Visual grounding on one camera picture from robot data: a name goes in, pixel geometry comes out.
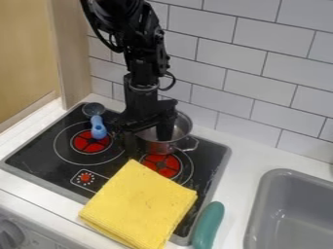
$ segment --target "black robotic arm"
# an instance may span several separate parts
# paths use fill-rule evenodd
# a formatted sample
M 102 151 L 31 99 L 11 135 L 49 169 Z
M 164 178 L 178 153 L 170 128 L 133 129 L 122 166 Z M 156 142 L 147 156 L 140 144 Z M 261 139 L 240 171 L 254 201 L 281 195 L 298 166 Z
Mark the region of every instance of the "black robotic arm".
M 177 101 L 158 100 L 158 89 L 169 90 L 176 81 L 167 72 L 165 33 L 153 8 L 144 0 L 81 0 L 81 4 L 96 36 L 110 50 L 125 56 L 127 108 L 118 126 L 131 133 L 156 126 L 160 140 L 170 139 Z M 99 30 L 109 34 L 108 41 Z M 161 89 L 159 78 L 165 75 L 170 76 L 170 85 Z

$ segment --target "metal pot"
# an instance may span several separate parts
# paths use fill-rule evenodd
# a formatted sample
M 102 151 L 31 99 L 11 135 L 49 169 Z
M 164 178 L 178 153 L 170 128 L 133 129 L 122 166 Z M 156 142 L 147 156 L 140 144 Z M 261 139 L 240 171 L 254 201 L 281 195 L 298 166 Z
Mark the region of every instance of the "metal pot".
M 178 112 L 175 120 L 172 138 L 169 141 L 159 141 L 156 127 L 151 127 L 136 133 L 140 148 L 146 153 L 154 155 L 168 155 L 176 150 L 183 152 L 194 151 L 198 148 L 199 141 L 190 136 L 193 124 L 191 119 L 182 112 Z

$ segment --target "yellow cloth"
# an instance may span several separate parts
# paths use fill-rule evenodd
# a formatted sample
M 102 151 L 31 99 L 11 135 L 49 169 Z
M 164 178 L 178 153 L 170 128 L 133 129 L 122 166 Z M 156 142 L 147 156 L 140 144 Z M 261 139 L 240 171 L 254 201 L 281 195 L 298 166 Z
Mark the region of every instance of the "yellow cloth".
M 160 249 L 196 199 L 195 191 L 130 160 L 79 215 L 128 247 Z

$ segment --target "toy stove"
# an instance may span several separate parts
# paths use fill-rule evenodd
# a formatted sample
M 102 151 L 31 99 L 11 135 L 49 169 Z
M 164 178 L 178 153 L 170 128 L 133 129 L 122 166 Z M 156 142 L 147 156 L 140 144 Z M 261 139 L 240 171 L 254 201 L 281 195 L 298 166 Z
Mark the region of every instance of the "toy stove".
M 109 133 L 102 140 L 92 138 L 90 121 L 77 106 L 65 117 L 9 155 L 0 165 L 60 195 L 86 203 L 129 160 L 122 141 Z M 106 111 L 108 121 L 118 114 Z M 187 245 L 200 211 L 210 203 L 230 155 L 227 147 L 201 138 L 196 151 L 177 151 L 159 156 L 138 153 L 136 160 L 184 187 L 196 190 L 199 198 L 178 225 L 171 241 Z

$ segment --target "gray sink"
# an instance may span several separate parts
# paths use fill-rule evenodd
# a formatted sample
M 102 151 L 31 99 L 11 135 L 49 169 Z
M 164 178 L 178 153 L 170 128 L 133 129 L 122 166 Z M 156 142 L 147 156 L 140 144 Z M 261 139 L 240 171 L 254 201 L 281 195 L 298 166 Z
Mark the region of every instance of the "gray sink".
M 332 249 L 333 183 L 289 169 L 260 182 L 244 249 Z

